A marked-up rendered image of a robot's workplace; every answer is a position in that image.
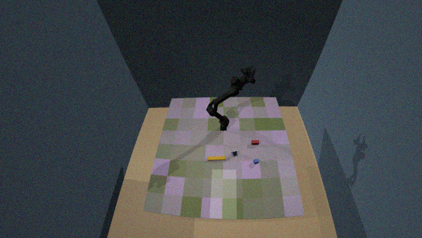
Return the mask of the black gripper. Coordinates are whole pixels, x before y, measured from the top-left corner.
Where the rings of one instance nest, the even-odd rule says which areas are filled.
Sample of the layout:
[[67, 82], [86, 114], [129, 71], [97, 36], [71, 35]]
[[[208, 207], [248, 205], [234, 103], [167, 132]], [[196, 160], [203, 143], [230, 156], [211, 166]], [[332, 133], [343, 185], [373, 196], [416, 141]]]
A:
[[250, 77], [250, 78], [254, 78], [254, 73], [255, 73], [255, 71], [256, 71], [256, 69], [254, 69], [254, 70], [252, 70], [252, 72], [251, 72], [251, 69], [254, 67], [254, 65], [251, 65], [250, 67], [248, 67], [248, 68], [242, 68], [240, 71], [243, 73], [243, 76], [242, 77], [240, 77], [240, 80], [244, 83], [244, 84], [247, 84], [247, 81], [246, 81], [246, 79], [248, 78], [248, 76]]

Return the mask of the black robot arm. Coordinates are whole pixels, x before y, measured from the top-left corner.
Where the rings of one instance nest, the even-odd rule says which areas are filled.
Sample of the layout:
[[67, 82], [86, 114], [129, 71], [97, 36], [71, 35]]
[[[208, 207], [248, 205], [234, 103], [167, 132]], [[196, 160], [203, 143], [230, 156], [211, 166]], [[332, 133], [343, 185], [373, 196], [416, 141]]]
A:
[[[249, 76], [246, 79], [246, 81], [247, 83], [250, 82], [253, 84], [256, 82], [255, 79], [250, 78]], [[209, 103], [207, 107], [207, 112], [209, 113], [210, 116], [215, 116], [216, 118], [220, 119], [219, 123], [221, 124], [221, 131], [227, 131], [227, 126], [230, 121], [225, 115], [222, 116], [217, 112], [218, 105], [230, 97], [237, 96], [239, 94], [239, 91], [242, 90], [242, 87], [244, 86], [244, 83], [237, 76], [233, 76], [231, 78], [230, 83], [231, 83], [231, 87], [229, 88], [228, 92], [222, 94], [216, 99], [213, 99], [212, 102]], [[212, 107], [212, 104], [214, 104], [214, 108]]]

